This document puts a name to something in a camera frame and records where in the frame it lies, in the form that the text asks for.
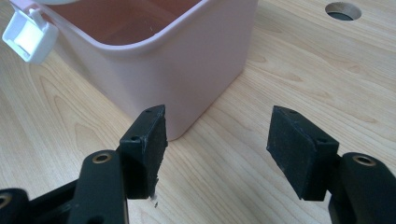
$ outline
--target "screw hole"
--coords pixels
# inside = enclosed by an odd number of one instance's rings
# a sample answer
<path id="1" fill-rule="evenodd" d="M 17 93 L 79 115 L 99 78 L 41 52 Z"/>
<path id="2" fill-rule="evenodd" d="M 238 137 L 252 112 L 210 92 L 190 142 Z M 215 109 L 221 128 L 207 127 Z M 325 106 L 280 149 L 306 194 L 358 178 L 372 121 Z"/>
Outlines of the screw hole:
<path id="1" fill-rule="evenodd" d="M 138 136 L 133 136 L 131 138 L 131 140 L 134 141 L 134 142 L 137 142 L 137 141 L 140 141 L 140 138 Z"/>
<path id="2" fill-rule="evenodd" d="M 350 3 L 335 2 L 325 7 L 326 13 L 339 21 L 355 21 L 361 17 L 361 10 Z"/>
<path id="3" fill-rule="evenodd" d="M 353 160 L 365 166 L 375 166 L 376 162 L 365 156 L 354 156 Z"/>
<path id="4" fill-rule="evenodd" d="M 96 216 L 96 217 L 91 217 L 90 220 L 88 220 L 87 224 L 102 224 L 105 222 L 105 219 L 101 216 Z"/>
<path id="5" fill-rule="evenodd" d="M 0 194 L 0 209 L 4 208 L 11 202 L 12 195 L 9 193 Z"/>
<path id="6" fill-rule="evenodd" d="M 325 138 L 317 138 L 317 141 L 320 143 L 327 143 L 327 139 Z"/>
<path id="7" fill-rule="evenodd" d="M 107 161 L 111 160 L 111 156 L 108 153 L 101 153 L 99 155 L 96 155 L 95 157 L 93 157 L 92 161 L 93 163 L 105 163 Z"/>

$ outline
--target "pink plastic bin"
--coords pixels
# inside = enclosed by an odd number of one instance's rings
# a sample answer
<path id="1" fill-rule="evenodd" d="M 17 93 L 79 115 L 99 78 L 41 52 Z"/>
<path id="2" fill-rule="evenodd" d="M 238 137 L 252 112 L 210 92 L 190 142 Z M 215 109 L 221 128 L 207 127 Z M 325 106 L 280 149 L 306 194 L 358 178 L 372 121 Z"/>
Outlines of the pink plastic bin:
<path id="1" fill-rule="evenodd" d="M 55 49 L 66 62 L 132 119 L 165 104 L 173 140 L 243 70 L 257 3 L 80 0 L 39 7 L 59 29 Z"/>

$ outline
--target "wooden table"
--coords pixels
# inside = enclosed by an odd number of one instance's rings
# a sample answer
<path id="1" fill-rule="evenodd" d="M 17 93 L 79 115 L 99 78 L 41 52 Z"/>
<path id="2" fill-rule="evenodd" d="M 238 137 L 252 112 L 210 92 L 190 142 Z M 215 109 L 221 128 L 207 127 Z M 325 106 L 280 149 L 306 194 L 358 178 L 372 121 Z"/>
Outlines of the wooden table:
<path id="1" fill-rule="evenodd" d="M 158 207 L 129 202 L 132 223 L 330 223 L 329 195 L 299 201 L 265 149 L 273 105 L 396 174 L 396 2 L 352 0 L 356 21 L 329 17 L 330 2 L 260 1 L 245 71 L 169 144 Z M 12 12 L 0 0 L 1 33 Z M 33 199 L 78 178 L 133 122 L 55 52 L 32 65 L 1 42 L 0 57 L 0 189 Z"/>

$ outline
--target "white handle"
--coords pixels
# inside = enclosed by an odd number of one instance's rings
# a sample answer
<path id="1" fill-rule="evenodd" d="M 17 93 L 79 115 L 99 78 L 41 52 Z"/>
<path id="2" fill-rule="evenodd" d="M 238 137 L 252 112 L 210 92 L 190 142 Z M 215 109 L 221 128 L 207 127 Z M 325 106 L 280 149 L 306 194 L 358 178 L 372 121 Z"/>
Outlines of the white handle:
<path id="1" fill-rule="evenodd" d="M 14 9 L 3 40 L 27 63 L 44 62 L 56 42 L 58 28 L 41 17 L 40 9 L 29 9 L 29 15 Z"/>

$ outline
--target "container lid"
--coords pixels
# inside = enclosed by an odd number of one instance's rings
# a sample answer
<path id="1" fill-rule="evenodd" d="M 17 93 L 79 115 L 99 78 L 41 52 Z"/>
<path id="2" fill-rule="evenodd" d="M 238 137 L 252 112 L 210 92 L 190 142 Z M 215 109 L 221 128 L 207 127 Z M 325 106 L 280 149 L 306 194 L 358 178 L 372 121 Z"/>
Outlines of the container lid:
<path id="1" fill-rule="evenodd" d="M 45 5 L 64 5 L 77 2 L 78 0 L 34 0 L 37 3 Z"/>

